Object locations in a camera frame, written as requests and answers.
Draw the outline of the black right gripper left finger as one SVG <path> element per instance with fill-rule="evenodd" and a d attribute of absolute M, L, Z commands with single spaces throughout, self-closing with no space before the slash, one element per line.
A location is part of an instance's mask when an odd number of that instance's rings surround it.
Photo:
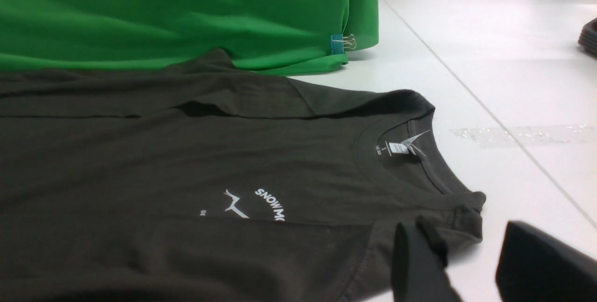
<path fill-rule="evenodd" d="M 460 302 L 446 274 L 448 245 L 423 216 L 396 226 L 391 268 L 395 302 Z"/>

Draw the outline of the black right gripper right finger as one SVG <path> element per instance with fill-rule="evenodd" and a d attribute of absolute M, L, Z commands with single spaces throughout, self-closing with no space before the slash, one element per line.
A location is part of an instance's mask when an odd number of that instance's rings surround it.
<path fill-rule="evenodd" d="M 597 262 L 528 223 L 510 221 L 495 283 L 504 302 L 595 302 Z"/>

